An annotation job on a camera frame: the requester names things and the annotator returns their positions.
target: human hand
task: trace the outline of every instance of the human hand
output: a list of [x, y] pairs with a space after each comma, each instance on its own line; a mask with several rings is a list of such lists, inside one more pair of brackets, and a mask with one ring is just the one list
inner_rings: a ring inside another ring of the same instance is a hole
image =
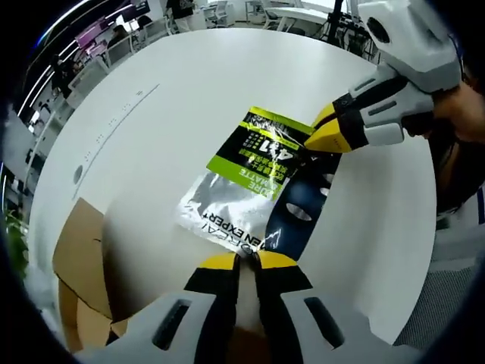
[[450, 120], [460, 140], [485, 143], [485, 100], [466, 83], [434, 97], [433, 114]]

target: white wall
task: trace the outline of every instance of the white wall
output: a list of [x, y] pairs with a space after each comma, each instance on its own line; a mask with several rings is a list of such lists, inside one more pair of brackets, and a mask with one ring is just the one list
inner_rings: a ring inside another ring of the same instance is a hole
[[[152, 20], [162, 19], [164, 16], [164, 9], [167, 6], [167, 0], [147, 0], [150, 7], [150, 12], [146, 14]], [[137, 5], [142, 0], [131, 0], [133, 5]]]
[[34, 147], [34, 143], [34, 135], [10, 109], [3, 139], [3, 162], [5, 167], [21, 181], [25, 181], [27, 170], [25, 159], [29, 149]]

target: white round table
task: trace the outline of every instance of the white round table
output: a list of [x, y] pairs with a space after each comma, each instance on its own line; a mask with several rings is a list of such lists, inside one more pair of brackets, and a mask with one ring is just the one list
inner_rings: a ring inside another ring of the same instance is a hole
[[[30, 216], [30, 252], [52, 253], [76, 199], [106, 214], [120, 253], [124, 296], [141, 309], [180, 290], [207, 256], [224, 251], [174, 223], [174, 210], [252, 105], [310, 124], [374, 65], [288, 33], [217, 29], [163, 38], [125, 61], [86, 98], [47, 158]], [[107, 138], [79, 189], [74, 172], [100, 130], [151, 89]], [[436, 197], [426, 141], [344, 155], [299, 264], [313, 285], [348, 300], [392, 343], [421, 292], [433, 247]], [[242, 274], [241, 290], [251, 290]], [[254, 301], [240, 294], [240, 307]], [[243, 310], [241, 325], [257, 309]]]

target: cardboard box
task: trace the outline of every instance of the cardboard box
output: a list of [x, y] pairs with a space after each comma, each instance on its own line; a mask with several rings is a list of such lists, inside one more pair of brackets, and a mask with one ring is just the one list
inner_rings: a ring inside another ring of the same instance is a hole
[[102, 259], [103, 214], [79, 199], [55, 247], [53, 266], [59, 277], [59, 308], [67, 346], [72, 353], [104, 347], [111, 332], [127, 328], [112, 322]]

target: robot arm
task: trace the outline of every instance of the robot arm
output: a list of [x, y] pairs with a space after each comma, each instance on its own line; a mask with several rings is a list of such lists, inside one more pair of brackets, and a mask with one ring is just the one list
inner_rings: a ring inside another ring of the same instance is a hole
[[365, 2], [358, 9], [383, 62], [322, 110], [305, 143], [310, 150], [350, 152], [401, 143], [404, 128], [414, 134], [430, 130], [432, 95], [461, 81], [453, 40], [424, 0]]
[[[244, 253], [255, 271], [272, 362], [416, 362], [417, 350], [374, 336], [360, 312], [316, 291], [291, 258], [251, 248]], [[77, 358], [86, 364], [223, 364], [236, 321], [238, 280], [239, 256], [213, 256], [196, 269], [184, 291], [165, 294], [134, 315], [123, 337]]]

